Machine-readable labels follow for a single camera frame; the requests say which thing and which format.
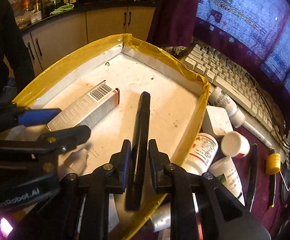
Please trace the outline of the large computer monitor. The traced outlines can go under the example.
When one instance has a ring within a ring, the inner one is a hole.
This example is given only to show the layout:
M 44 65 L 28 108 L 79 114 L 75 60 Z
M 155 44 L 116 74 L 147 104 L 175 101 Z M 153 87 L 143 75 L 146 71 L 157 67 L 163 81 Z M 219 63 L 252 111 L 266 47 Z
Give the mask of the large computer monitor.
M 198 0 L 194 36 L 267 76 L 290 98 L 290 5 L 286 0 Z

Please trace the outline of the yellow taped cardboard tray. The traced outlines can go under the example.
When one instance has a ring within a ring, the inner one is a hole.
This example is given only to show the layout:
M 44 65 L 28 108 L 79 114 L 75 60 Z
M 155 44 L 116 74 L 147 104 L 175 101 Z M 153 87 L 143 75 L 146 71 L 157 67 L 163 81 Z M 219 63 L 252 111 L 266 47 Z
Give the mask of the yellow taped cardboard tray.
M 14 99 L 30 109 L 60 108 L 61 111 L 102 81 L 120 90 L 120 104 L 94 128 L 87 142 L 58 155 L 58 168 L 71 154 L 88 150 L 81 175 L 59 179 L 59 192 L 31 205 L 31 211 L 9 234 L 9 239 L 80 239 L 85 194 L 79 178 L 91 174 L 121 151 L 123 141 L 133 141 L 140 95 L 150 94 L 149 140 L 169 160 L 181 166 L 201 129 L 208 101 L 209 82 L 166 51 L 130 34 L 112 35 L 92 42 L 54 63 L 37 76 Z M 0 140 L 35 141 L 51 132 L 47 124 L 19 125 L 0 130 Z M 0 166 L 29 162 L 38 154 L 0 155 Z M 165 194 L 152 188 L 148 148 L 141 206 L 125 208 L 123 194 L 109 195 L 107 239 L 130 239 L 160 206 Z

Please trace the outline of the grey barcode carton box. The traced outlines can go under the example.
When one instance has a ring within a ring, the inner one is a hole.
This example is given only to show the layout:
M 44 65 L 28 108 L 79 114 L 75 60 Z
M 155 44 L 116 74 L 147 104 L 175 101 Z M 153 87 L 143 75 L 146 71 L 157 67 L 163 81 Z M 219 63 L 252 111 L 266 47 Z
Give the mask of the grey barcode carton box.
M 62 110 L 47 128 L 51 132 L 81 125 L 94 128 L 119 104 L 120 90 L 104 80 Z

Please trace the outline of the white bottle red label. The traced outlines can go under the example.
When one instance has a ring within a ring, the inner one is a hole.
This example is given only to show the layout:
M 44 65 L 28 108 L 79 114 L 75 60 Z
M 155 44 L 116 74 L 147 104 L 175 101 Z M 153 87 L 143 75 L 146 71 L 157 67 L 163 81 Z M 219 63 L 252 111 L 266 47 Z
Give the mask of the white bottle red label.
M 202 175 L 208 171 L 218 148 L 214 137 L 207 133 L 198 133 L 182 167 L 189 173 Z

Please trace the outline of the white tube in tray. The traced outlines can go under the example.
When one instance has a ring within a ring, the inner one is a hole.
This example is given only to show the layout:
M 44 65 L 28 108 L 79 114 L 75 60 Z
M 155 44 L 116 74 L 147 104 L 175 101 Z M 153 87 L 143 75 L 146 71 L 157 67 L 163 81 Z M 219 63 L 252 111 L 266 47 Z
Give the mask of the white tube in tray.
M 88 150 L 81 148 L 78 151 L 71 152 L 71 154 L 63 161 L 58 168 L 59 179 L 62 180 L 70 173 L 81 175 L 85 166 L 88 156 Z

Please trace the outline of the maroon table cloth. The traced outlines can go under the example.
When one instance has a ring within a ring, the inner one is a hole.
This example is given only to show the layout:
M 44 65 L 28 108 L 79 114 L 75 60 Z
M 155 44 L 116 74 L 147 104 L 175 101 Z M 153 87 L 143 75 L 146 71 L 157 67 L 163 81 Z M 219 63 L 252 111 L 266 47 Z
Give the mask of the maroon table cloth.
M 269 231 L 272 238 L 274 238 L 279 233 L 280 227 L 283 224 L 282 212 L 283 208 L 285 207 L 281 203 L 280 189 L 278 188 L 278 186 L 281 186 L 281 177 L 279 174 L 276 175 L 277 188 L 275 196 L 275 206 L 269 207 L 269 176 L 265 174 L 266 157 L 269 153 L 269 149 L 244 127 L 235 129 L 235 131 L 246 137 L 251 144 L 256 143 L 258 146 L 259 163 L 257 185 L 251 212 Z M 234 164 L 240 176 L 245 197 L 247 195 L 247 188 L 249 183 L 249 159 L 249 156 L 241 159 L 234 159 Z M 147 224 L 145 224 L 145 226 L 143 226 L 132 237 L 132 239 L 158 239 L 158 235 L 158 232 L 153 232 L 151 229 L 148 228 Z

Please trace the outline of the white charger plug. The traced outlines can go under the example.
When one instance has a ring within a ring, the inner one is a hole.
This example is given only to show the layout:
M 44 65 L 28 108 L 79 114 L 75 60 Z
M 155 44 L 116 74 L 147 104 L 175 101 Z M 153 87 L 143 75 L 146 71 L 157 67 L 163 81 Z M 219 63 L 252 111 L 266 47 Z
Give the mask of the white charger plug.
M 232 132 L 233 127 L 226 110 L 221 107 L 207 105 L 202 131 L 215 139 L 222 138 L 227 133 Z

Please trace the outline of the white marker pen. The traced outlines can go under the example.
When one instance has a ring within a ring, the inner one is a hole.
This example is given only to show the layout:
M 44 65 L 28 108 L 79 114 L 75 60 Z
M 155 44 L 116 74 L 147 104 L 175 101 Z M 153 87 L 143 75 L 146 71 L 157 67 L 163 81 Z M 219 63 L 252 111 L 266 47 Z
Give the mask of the white marker pen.
M 242 126 L 248 130 L 252 135 L 254 135 L 259 141 L 261 141 L 266 147 L 272 148 L 272 144 L 256 129 L 254 128 L 251 124 L 248 122 L 244 122 Z

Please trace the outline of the green rag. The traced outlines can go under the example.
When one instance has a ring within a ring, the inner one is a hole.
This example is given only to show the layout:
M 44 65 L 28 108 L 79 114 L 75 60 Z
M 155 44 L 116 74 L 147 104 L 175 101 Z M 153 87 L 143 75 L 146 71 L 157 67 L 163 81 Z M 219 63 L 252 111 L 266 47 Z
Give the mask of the green rag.
M 54 11 L 50 12 L 50 16 L 57 15 L 64 13 L 66 11 L 70 11 L 74 8 L 74 5 L 71 3 L 66 3 L 65 5 L 60 6 L 59 8 L 55 9 Z

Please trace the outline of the black marker yellow cap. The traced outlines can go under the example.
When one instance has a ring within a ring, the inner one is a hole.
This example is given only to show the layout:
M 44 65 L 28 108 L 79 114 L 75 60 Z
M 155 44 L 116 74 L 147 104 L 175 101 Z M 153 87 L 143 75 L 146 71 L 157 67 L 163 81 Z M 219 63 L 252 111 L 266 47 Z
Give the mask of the black marker yellow cap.
M 257 144 L 253 144 L 249 151 L 249 182 L 247 195 L 245 198 L 245 207 L 249 212 L 252 210 L 253 202 L 256 195 L 256 185 L 257 185 L 257 174 L 258 174 L 258 163 L 259 157 L 257 154 Z

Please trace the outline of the white jar red band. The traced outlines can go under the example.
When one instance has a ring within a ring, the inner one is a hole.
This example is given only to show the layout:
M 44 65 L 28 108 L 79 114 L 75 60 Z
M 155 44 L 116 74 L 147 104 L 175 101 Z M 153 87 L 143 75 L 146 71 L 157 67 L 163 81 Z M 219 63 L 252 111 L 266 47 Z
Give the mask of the white jar red band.
M 246 137 L 232 131 L 222 138 L 221 151 L 225 156 L 231 158 L 243 158 L 249 154 L 250 144 Z

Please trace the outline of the maroon cloth over monitor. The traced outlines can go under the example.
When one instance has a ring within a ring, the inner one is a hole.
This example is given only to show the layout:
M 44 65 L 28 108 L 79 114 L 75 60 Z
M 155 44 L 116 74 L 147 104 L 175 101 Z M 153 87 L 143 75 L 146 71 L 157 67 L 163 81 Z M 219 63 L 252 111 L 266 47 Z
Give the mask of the maroon cloth over monitor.
M 157 47 L 188 47 L 198 0 L 159 0 L 146 41 Z

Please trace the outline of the yellow round jar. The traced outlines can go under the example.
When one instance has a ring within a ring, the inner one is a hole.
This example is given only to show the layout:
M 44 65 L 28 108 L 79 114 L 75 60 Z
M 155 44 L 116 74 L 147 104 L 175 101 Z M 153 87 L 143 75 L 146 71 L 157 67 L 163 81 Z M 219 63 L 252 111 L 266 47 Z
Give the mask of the yellow round jar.
M 268 155 L 266 159 L 266 174 L 275 175 L 280 172 L 281 167 L 281 155 L 279 153 L 273 153 Z

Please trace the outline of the small white pill bottle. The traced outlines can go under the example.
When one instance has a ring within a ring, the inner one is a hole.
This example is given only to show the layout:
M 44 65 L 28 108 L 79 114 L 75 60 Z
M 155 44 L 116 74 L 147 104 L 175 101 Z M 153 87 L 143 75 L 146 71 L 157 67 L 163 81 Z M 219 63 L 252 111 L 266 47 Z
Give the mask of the small white pill bottle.
M 236 102 L 220 87 L 214 88 L 208 102 L 212 106 L 222 107 L 226 110 L 229 120 L 235 128 L 241 127 L 245 122 L 245 115 L 238 109 Z

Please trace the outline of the black marker pen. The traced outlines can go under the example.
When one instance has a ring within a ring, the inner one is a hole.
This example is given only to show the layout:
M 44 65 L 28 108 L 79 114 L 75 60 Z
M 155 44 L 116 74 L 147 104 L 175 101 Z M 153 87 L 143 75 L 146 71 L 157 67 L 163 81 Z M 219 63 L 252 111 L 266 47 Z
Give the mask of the black marker pen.
M 125 208 L 128 211 L 137 211 L 141 206 L 148 148 L 149 122 L 150 94 L 148 92 L 143 92 L 138 102 L 131 145 L 131 162 L 125 197 Z

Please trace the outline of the white computer keyboard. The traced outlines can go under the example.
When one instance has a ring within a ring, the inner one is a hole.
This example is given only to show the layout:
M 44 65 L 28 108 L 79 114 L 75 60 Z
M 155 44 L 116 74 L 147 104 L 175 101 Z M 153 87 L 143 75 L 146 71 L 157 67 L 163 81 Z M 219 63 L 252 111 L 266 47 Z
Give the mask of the white computer keyboard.
M 271 144 L 287 152 L 287 141 L 280 134 L 284 120 L 271 96 L 240 65 L 207 44 L 195 44 L 185 54 L 184 63 L 204 75 L 213 88 L 220 87 L 237 104 L 245 121 Z

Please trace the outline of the black round stand base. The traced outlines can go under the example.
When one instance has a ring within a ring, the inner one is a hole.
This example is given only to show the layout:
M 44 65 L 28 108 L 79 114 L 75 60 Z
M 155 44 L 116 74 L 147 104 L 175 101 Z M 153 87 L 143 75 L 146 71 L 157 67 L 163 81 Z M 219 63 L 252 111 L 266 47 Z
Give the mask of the black round stand base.
M 285 168 L 280 172 L 282 184 L 281 184 L 281 201 L 283 204 L 288 204 L 288 198 L 290 196 L 290 169 Z

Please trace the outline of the white bottle green label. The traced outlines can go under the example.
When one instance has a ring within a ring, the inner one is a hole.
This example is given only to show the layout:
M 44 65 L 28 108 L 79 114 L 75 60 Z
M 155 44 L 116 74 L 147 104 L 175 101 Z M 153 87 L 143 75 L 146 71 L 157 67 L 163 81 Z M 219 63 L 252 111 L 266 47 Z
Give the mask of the white bottle green label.
M 231 157 L 224 157 L 213 163 L 209 170 L 245 206 L 239 174 Z

